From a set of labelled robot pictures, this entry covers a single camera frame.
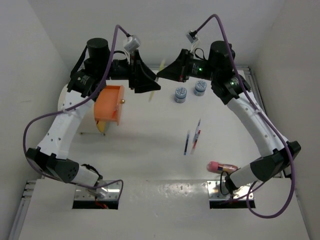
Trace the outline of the yellow pencil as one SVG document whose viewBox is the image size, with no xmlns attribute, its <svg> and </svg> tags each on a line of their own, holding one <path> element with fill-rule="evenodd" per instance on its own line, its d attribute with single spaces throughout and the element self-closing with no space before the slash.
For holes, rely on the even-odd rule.
<svg viewBox="0 0 320 240">
<path fill-rule="evenodd" d="M 158 72 L 162 71 L 164 68 L 165 68 L 165 63 L 166 63 L 166 59 L 164 58 L 161 63 L 160 63 L 160 66 L 159 66 L 159 69 L 158 69 Z M 159 77 L 157 76 L 155 78 L 155 82 L 157 83 L 159 81 Z M 150 95 L 149 95 L 149 98 L 148 98 L 148 102 L 151 102 L 152 101 L 152 98 L 154 96 L 154 93 L 155 93 L 155 90 L 153 90 Z"/>
</svg>

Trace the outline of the red gel pen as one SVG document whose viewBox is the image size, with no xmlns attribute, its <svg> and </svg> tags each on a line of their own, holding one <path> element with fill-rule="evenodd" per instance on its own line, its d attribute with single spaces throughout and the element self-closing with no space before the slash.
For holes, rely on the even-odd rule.
<svg viewBox="0 0 320 240">
<path fill-rule="evenodd" d="M 198 142 L 198 140 L 199 140 L 200 134 L 201 134 L 201 130 L 198 130 L 198 132 L 197 132 L 197 134 L 196 134 L 196 136 L 195 136 L 194 143 L 193 143 L 193 145 L 192 145 L 190 154 L 194 154 L 194 151 L 195 151 L 195 149 L 196 149 L 197 142 Z"/>
</svg>

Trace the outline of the clear blue-cap pen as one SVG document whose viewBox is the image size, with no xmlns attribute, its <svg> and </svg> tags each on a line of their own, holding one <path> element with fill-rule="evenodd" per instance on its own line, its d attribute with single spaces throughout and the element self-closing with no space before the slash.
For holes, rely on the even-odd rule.
<svg viewBox="0 0 320 240">
<path fill-rule="evenodd" d="M 200 129 L 200 124 L 201 124 L 201 118 L 198 120 L 197 126 L 196 126 L 196 130 L 195 130 L 195 135 L 198 134 L 198 131 Z"/>
</svg>

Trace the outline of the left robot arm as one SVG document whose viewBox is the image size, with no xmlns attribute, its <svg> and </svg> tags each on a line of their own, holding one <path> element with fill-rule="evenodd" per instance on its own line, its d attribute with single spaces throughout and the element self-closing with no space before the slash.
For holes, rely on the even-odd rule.
<svg viewBox="0 0 320 240">
<path fill-rule="evenodd" d="M 86 113 L 103 95 L 108 79 L 128 80 L 136 94 L 159 91 L 156 74 L 142 61 L 138 51 L 141 41 L 129 35 L 123 42 L 125 59 L 113 59 L 114 47 L 104 38 L 92 38 L 70 72 L 62 110 L 45 137 L 29 148 L 26 159 L 44 176 L 68 184 L 96 189 L 102 176 L 68 159 L 69 149 Z"/>
</svg>

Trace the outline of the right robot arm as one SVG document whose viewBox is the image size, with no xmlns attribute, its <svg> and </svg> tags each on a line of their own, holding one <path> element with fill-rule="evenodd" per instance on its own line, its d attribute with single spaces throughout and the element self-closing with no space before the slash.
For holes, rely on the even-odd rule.
<svg viewBox="0 0 320 240">
<path fill-rule="evenodd" d="M 237 77 L 231 64 L 235 58 L 232 45 L 224 41 L 211 44 L 207 60 L 194 59 L 193 54 L 182 49 L 177 59 L 157 73 L 159 78 L 186 82 L 190 77 L 208 80 L 214 94 L 241 121 L 253 138 L 260 158 L 225 177 L 225 187 L 230 193 L 255 181 L 266 182 L 290 165 L 301 151 L 297 141 L 289 141 L 269 126 L 263 112 L 243 77 Z"/>
</svg>

